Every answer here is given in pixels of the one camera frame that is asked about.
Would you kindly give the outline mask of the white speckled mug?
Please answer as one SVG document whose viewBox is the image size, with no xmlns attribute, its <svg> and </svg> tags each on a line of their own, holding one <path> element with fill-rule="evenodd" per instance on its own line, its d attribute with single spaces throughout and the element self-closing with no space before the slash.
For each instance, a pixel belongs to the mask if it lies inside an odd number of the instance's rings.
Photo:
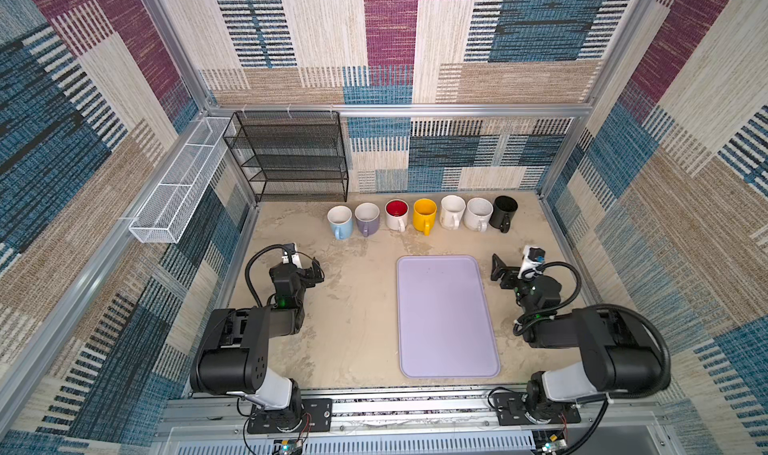
<svg viewBox="0 0 768 455">
<path fill-rule="evenodd" d="M 493 213 L 493 204 L 481 197 L 474 197 L 466 203 L 462 218 L 466 228 L 476 232 L 485 232 Z"/>
</svg>

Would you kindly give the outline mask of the black mug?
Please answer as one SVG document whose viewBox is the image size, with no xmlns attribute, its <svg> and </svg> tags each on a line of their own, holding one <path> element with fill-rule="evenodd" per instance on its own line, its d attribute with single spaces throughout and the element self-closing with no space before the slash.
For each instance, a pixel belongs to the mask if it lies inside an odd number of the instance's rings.
<svg viewBox="0 0 768 455">
<path fill-rule="evenodd" d="M 518 202 L 507 195 L 500 195 L 493 201 L 493 210 L 489 225 L 501 233 L 508 233 L 511 221 L 518 209 Z"/>
</svg>

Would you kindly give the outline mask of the light blue mug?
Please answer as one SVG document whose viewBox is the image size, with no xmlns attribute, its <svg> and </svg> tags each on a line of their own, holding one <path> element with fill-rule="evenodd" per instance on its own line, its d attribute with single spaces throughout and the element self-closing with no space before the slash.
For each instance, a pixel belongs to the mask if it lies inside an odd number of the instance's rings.
<svg viewBox="0 0 768 455">
<path fill-rule="evenodd" d="M 345 205 L 331 208 L 327 213 L 327 219 L 336 240 L 346 240 L 354 231 L 354 216 L 352 210 Z"/>
</svg>

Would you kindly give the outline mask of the white tall mug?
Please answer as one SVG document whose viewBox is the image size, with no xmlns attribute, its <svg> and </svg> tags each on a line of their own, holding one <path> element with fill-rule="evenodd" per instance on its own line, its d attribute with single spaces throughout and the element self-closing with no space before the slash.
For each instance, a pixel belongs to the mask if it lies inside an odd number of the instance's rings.
<svg viewBox="0 0 768 455">
<path fill-rule="evenodd" d="M 458 230 L 461 226 L 465 200 L 458 195 L 446 195 L 440 202 L 440 225 L 446 230 Z"/>
</svg>

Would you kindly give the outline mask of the purple mug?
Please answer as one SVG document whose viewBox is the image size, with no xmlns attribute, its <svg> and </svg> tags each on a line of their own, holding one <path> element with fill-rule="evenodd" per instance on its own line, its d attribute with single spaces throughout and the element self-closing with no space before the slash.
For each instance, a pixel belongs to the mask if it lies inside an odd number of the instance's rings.
<svg viewBox="0 0 768 455">
<path fill-rule="evenodd" d="M 380 209 L 372 202 L 359 204 L 354 211 L 356 225 L 363 237 L 370 237 L 380 227 Z"/>
</svg>

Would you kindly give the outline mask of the yellow mug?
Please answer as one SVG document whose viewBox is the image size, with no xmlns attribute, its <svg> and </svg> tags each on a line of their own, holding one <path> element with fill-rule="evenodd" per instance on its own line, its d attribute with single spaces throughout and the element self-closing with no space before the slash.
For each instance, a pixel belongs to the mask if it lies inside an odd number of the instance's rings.
<svg viewBox="0 0 768 455">
<path fill-rule="evenodd" d="M 415 201 L 413 204 L 414 228 L 425 236 L 429 236 L 435 226 L 437 211 L 437 205 L 431 199 L 421 198 Z"/>
</svg>

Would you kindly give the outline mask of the white mug dark rim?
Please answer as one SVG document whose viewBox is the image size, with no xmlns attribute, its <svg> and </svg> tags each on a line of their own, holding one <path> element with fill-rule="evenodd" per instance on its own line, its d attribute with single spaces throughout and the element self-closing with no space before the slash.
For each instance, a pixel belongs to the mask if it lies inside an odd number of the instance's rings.
<svg viewBox="0 0 768 455">
<path fill-rule="evenodd" d="M 401 199 L 389 200 L 385 205 L 385 224 L 391 231 L 403 233 L 408 226 L 409 205 Z"/>
</svg>

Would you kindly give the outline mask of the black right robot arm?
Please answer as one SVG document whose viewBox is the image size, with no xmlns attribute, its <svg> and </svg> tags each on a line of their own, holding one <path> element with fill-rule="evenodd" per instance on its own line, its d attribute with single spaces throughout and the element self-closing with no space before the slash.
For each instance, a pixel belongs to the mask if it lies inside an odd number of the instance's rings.
<svg viewBox="0 0 768 455">
<path fill-rule="evenodd" d="M 543 249 L 528 246 L 518 266 L 492 255 L 490 278 L 512 291 L 523 310 L 514 336 L 532 348 L 576 348 L 580 354 L 575 364 L 531 376 L 513 405 L 530 422 L 558 420 L 579 401 L 641 399 L 669 387 L 671 354 L 661 332 L 621 305 L 573 307 L 583 280 L 572 264 L 546 261 Z"/>
</svg>

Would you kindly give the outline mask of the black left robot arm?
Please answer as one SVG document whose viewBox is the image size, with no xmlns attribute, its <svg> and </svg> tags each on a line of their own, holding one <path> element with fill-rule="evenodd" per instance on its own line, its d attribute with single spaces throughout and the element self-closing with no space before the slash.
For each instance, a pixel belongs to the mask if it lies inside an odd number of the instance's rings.
<svg viewBox="0 0 768 455">
<path fill-rule="evenodd" d="M 269 367 L 269 343 L 300 331 L 306 290 L 323 282 L 324 272 L 313 260 L 309 268 L 278 264 L 270 277 L 272 305 L 211 313 L 194 356 L 190 386 L 195 393 L 250 402 L 246 425 L 256 431 L 307 431 L 312 416 L 303 407 L 299 385 Z"/>
</svg>

